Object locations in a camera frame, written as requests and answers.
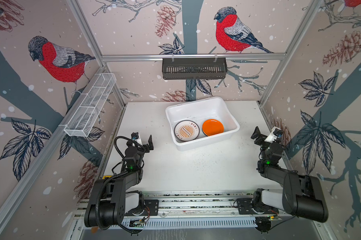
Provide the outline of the orange plate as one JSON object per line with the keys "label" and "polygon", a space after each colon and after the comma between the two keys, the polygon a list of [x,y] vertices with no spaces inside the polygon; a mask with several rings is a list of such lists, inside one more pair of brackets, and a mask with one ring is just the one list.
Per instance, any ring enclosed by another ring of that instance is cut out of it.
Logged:
{"label": "orange plate", "polygon": [[206,136],[213,136],[224,132],[223,124],[215,119],[209,119],[203,122],[202,131]]}

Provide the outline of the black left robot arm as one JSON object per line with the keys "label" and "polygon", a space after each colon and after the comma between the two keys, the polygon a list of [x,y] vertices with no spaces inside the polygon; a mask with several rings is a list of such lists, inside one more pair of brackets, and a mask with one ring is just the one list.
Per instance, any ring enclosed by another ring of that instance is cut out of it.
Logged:
{"label": "black left robot arm", "polygon": [[144,155],[154,150],[152,136],[145,145],[140,144],[139,139],[138,132],[133,132],[130,138],[115,137],[114,148],[122,160],[112,168],[111,177],[95,181],[84,216],[87,228],[107,230],[117,225],[131,235],[142,232],[123,225],[129,211],[148,210],[141,191],[127,191],[143,179]]}

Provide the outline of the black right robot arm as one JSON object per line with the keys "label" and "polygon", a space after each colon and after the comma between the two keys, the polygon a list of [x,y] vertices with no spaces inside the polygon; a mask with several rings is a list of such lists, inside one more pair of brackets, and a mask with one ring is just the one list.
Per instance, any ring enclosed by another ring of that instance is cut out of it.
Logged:
{"label": "black right robot arm", "polygon": [[284,152],[282,135],[278,127],[267,136],[256,127],[251,135],[254,143],[260,146],[256,170],[262,177],[282,187],[281,190],[257,189],[253,194],[252,209],[256,213],[282,210],[292,216],[325,223],[329,212],[319,179],[299,175],[278,165]]}

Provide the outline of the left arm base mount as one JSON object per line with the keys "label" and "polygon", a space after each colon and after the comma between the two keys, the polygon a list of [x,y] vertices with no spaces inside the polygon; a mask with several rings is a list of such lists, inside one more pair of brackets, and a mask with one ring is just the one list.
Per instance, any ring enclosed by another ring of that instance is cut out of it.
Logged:
{"label": "left arm base mount", "polygon": [[148,217],[157,216],[159,212],[158,200],[144,200],[143,205],[139,205],[137,208],[130,210],[125,214],[128,217]]}

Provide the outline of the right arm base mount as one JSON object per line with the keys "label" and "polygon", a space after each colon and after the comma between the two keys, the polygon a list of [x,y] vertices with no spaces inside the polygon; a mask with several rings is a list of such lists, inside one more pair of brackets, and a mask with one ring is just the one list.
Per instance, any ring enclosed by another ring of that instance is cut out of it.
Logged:
{"label": "right arm base mount", "polygon": [[279,210],[266,205],[254,206],[252,199],[236,199],[233,207],[238,210],[239,215],[278,215]]}

